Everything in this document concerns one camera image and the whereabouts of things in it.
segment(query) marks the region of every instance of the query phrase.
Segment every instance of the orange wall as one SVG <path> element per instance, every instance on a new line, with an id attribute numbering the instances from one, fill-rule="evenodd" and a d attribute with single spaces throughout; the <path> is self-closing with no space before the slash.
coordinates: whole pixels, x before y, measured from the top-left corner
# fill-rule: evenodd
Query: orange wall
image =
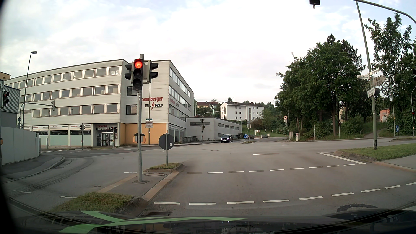
<path id="1" fill-rule="evenodd" d="M 147 133 L 147 128 L 144 127 L 145 124 L 141 125 L 141 132 L 146 137 L 146 143 L 149 144 L 149 135 Z M 135 144 L 133 142 L 134 134 L 137 133 L 137 124 L 125 124 L 125 144 Z M 159 144 L 159 137 L 166 133 L 166 123 L 153 124 L 153 128 L 150 129 L 150 144 Z"/>

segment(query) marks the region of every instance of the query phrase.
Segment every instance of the storm drain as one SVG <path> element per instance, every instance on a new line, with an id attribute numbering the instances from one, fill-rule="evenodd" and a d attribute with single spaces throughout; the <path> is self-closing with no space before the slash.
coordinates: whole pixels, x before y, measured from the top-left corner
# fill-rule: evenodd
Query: storm drain
<path id="1" fill-rule="evenodd" d="M 168 217 L 172 211 L 170 210 L 145 210 L 139 217 Z"/>

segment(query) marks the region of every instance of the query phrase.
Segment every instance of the green grass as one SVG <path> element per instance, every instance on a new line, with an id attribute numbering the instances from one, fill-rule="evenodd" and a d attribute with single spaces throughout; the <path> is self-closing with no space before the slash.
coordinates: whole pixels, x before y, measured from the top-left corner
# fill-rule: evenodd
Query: green grass
<path id="1" fill-rule="evenodd" d="M 180 163 L 172 162 L 172 163 L 169 163 L 168 165 L 162 164 L 162 165 L 153 166 L 151 167 L 151 169 L 173 169 L 175 167 L 178 167 L 179 165 Z"/>
<path id="2" fill-rule="evenodd" d="M 51 212 L 89 210 L 101 212 L 115 212 L 128 203 L 133 196 L 116 193 L 89 192 L 77 198 L 64 202 Z"/>
<path id="3" fill-rule="evenodd" d="M 348 153 L 355 153 L 373 157 L 376 160 L 386 160 L 406 157 L 416 154 L 416 143 L 412 144 L 398 144 L 389 146 L 379 146 L 376 150 L 373 147 L 369 148 L 356 148 L 356 149 L 342 149 Z"/>

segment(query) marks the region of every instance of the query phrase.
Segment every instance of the curb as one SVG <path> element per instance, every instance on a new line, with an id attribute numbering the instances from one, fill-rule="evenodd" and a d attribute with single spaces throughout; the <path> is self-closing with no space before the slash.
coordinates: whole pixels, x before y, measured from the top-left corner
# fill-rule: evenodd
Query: curb
<path id="1" fill-rule="evenodd" d="M 6 181 L 6 182 L 4 182 L 4 183 L 2 183 L 2 184 L 9 183 L 9 182 L 16 181 L 16 180 L 20 180 L 20 179 L 24 179 L 24 178 L 28 178 L 28 177 L 34 176 L 34 175 L 36 175 L 36 174 L 42 173 L 42 172 L 44 172 L 44 171 L 47 171 L 47 170 L 49 170 L 49 169 L 52 169 L 52 168 L 54 168 L 54 167 L 57 167 L 57 166 L 59 166 L 60 164 L 62 164 L 62 163 L 65 161 L 65 157 L 64 157 L 64 156 L 61 156 L 61 157 L 62 157 L 62 158 L 61 158 L 59 161 L 57 161 L 56 163 L 52 164 L 52 166 L 50 166 L 50 167 L 48 167 L 48 168 L 46 168 L 46 169 L 44 169 L 44 170 L 42 170 L 42 171 L 40 171 L 40 172 L 36 172 L 36 173 L 30 174 L 30 175 L 27 175 L 27 176 L 23 176 L 23 177 L 20 177 L 20 178 L 18 178 L 18 179 L 9 180 L 9 181 Z"/>

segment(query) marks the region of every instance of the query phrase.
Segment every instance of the pole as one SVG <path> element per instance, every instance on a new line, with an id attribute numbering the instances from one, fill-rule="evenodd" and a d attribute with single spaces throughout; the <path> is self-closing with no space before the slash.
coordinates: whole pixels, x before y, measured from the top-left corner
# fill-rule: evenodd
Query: pole
<path id="1" fill-rule="evenodd" d="M 371 62 L 370 62 L 370 55 L 368 53 L 368 46 L 367 46 L 367 40 L 366 40 L 366 37 L 365 37 L 363 20 L 361 18 L 361 12 L 360 12 L 360 8 L 358 7 L 358 2 L 356 1 L 355 3 L 357 5 L 358 16 L 360 18 L 361 29 L 363 31 L 364 45 L 365 45 L 365 51 L 366 51 L 366 54 L 367 54 L 367 62 L 368 62 L 368 74 L 369 74 L 369 77 L 371 78 Z M 373 149 L 377 149 L 376 100 L 375 100 L 374 96 L 371 96 L 371 108 L 373 109 Z"/>

